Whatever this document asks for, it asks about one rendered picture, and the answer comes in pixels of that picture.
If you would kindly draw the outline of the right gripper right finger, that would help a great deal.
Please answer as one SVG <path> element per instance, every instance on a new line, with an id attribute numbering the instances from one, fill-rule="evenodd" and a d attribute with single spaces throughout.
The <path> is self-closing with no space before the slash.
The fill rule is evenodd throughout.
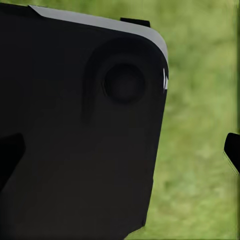
<path id="1" fill-rule="evenodd" d="M 240 173 L 240 135 L 229 133 L 227 135 L 224 151 Z"/>

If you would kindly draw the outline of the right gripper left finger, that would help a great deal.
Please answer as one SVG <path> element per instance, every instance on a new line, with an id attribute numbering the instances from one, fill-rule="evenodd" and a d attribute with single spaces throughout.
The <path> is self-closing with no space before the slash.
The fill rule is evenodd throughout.
<path id="1" fill-rule="evenodd" d="M 0 193 L 26 152 L 22 133 L 0 138 Z"/>

